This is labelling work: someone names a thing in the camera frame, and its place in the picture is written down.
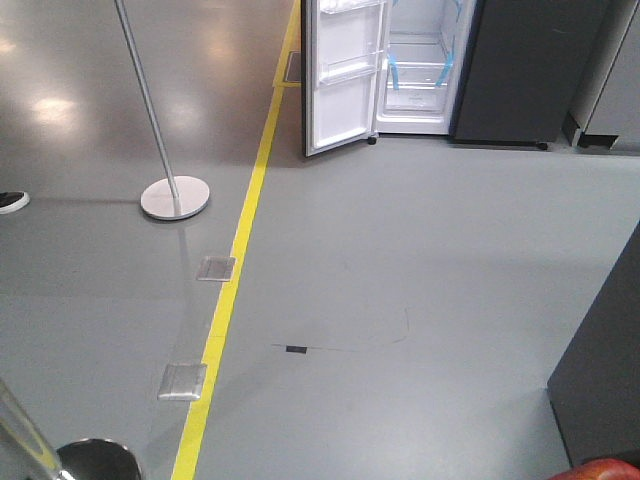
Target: round metal base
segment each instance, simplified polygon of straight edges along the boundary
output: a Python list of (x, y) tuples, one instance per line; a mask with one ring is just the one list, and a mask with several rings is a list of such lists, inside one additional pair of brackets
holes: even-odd
[(74, 480), (142, 480), (133, 454), (110, 440), (81, 440), (58, 449), (64, 471)]
[(140, 205), (144, 213), (158, 220), (182, 220), (199, 213), (209, 201), (209, 187), (194, 177), (175, 177), (178, 197), (173, 198), (169, 181), (165, 178), (149, 186)]

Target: refrigerator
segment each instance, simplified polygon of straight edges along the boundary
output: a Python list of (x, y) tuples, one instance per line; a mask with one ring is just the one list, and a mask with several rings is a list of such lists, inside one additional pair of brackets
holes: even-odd
[(474, 6), (306, 2), (305, 155), (379, 133), (448, 134)]
[(303, 153), (556, 139), (608, 0), (303, 0)]

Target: gray floor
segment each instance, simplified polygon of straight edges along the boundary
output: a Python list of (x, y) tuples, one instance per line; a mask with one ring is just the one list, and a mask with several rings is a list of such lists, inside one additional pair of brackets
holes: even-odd
[(210, 206), (148, 220), (163, 170), (114, 2), (0, 0), (0, 375), (56, 447), (130, 446), (168, 479), (187, 406), (158, 403), (165, 365), (199, 362), (272, 92), (290, 2), (127, 0), (176, 174)]
[[(55, 446), (115, 438), (148, 479), (269, 105), (290, 2), (254, 3), (127, 2), (176, 173), (214, 194), (167, 225), (137, 205), (161, 168), (112, 2), (0, 0), (0, 189), (34, 198), (0, 217), (0, 374)], [(299, 110), (288, 89), (197, 477), (566, 468), (544, 387), (638, 220), (637, 157), (383, 137), (303, 163)]]

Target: refrigerator door shelf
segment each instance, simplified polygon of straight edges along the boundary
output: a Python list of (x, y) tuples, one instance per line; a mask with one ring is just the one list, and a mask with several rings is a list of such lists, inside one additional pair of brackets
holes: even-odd
[(382, 50), (368, 53), (348, 60), (334, 63), (323, 63), (320, 67), (318, 86), (334, 85), (374, 74), (378, 71)]
[(320, 2), (320, 11), (328, 15), (335, 15), (359, 8), (373, 7), (384, 2), (385, 0), (322, 0)]

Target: yellow floor line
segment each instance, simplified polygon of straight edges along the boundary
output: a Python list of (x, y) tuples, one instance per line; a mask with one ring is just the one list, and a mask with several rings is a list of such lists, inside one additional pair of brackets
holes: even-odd
[[(282, 43), (278, 68), (280, 68), (280, 65), (286, 66), (288, 53), (296, 39), (296, 28), (298, 28), (300, 21), (299, 11), (299, 0), (295, 0), (291, 10), (291, 15), (289, 16), (287, 32)], [(216, 310), (213, 314), (213, 325), (207, 338), (204, 354), (202, 355), (202, 363), (207, 365), (207, 375), (202, 389), (202, 396), (197, 402), (191, 403), (189, 408), (187, 420), (182, 432), (182, 439), (180, 440), (180, 445), (178, 447), (176, 463), (171, 475), (172, 480), (193, 480), (195, 478), (202, 439), (204, 438), (207, 418), (213, 401), (216, 378), (218, 377), (218, 372), (220, 370), (222, 352), (226, 343), (227, 332), (229, 330), (231, 315), (233, 313), (233, 306), (238, 293), (240, 275), (244, 265), (244, 258), (247, 251), (247, 245), (249, 243), (249, 237), (251, 235), (253, 220), (258, 208), (260, 192), (262, 190), (262, 184), (267, 170), (267, 163), (273, 146), (283, 94), (284, 87), (278, 85), (274, 80), (274, 90), (271, 97), (271, 105), (269, 106), (269, 114), (262, 131), (262, 138), (260, 139), (260, 146), (258, 147), (256, 163), (253, 167), (253, 172), (251, 173), (249, 188), (240, 214), (240, 220), (238, 221), (238, 228), (233, 240), (233, 246), (231, 247), (231, 256), (236, 258), (233, 276), (231, 277), (231, 280), (224, 283), (220, 289), (218, 303), (216, 304)]]

